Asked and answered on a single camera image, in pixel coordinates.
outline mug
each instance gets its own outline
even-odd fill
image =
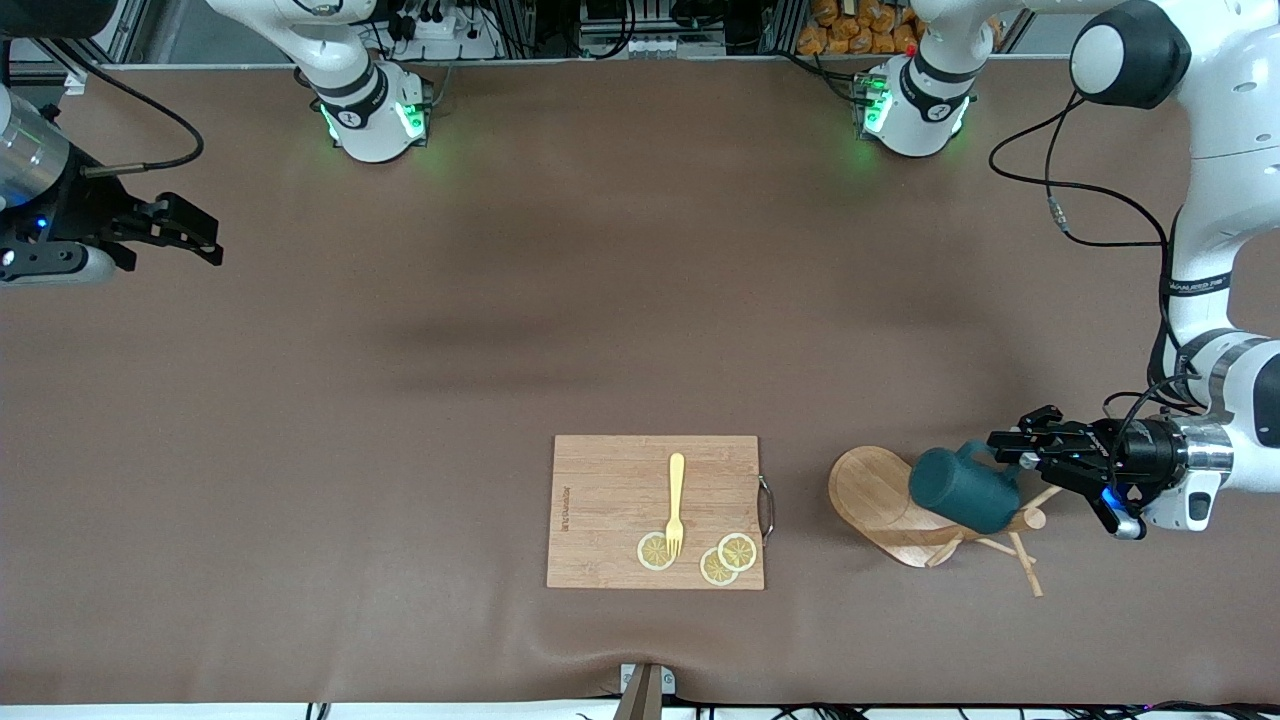
[[[911,468],[908,487],[911,500],[947,520],[977,533],[992,534],[1018,512],[1018,483],[1021,469],[1009,465],[1004,471],[974,460],[978,452],[992,454],[987,443],[972,439],[956,451],[934,447]]]

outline brown table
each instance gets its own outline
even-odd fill
[[[430,147],[378,167],[285,72],[127,78],[209,140],[129,187],[216,215],[227,264],[142,249],[0,299],[0,700],[593,696],[635,660],[718,702],[1280,700],[1275,497],[1123,543],[1059,496],[1028,537],[1043,600],[982,548],[897,565],[827,503],[849,447],[1140,387],[1155,252],[1071,246],[986,169],[1065,64],[993,64],[923,161],[782,63],[467,68]],[[102,161],[188,142],[100,83],[65,109]],[[1061,177],[1170,218],[1185,147],[1176,110],[1085,108]],[[1064,201],[1083,236],[1148,237]],[[1277,263],[1244,251],[1244,327],[1280,331]],[[759,434],[768,589],[544,588],[557,433]]]

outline fork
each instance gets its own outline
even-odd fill
[[[685,456],[678,452],[671,454],[671,519],[667,520],[667,555],[675,560],[680,557],[680,548],[685,544],[685,524],[680,521],[680,496],[685,489]]]

